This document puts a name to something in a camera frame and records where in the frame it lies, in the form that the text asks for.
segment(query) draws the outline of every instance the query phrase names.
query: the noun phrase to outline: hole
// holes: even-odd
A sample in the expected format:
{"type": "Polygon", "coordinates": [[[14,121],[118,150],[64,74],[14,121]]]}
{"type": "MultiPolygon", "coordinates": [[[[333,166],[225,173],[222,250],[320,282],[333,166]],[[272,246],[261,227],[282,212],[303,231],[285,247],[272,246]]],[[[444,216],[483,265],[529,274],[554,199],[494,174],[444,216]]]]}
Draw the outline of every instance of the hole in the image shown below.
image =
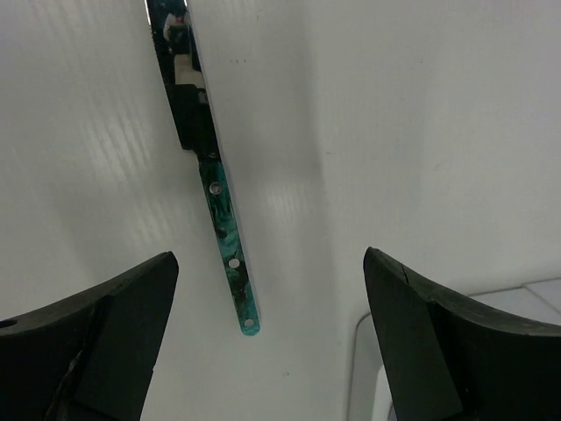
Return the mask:
{"type": "Polygon", "coordinates": [[[228,262],[228,266],[231,267],[232,269],[239,268],[239,260],[238,259],[230,259],[230,261],[228,262]]]}
{"type": "Polygon", "coordinates": [[[222,193],[222,186],[217,182],[213,182],[212,184],[210,184],[209,190],[210,193],[216,196],[222,193]]]}
{"type": "Polygon", "coordinates": [[[10,327],[13,326],[17,323],[18,321],[15,318],[9,318],[8,320],[2,320],[0,322],[0,329],[3,329],[4,327],[10,327]]]}

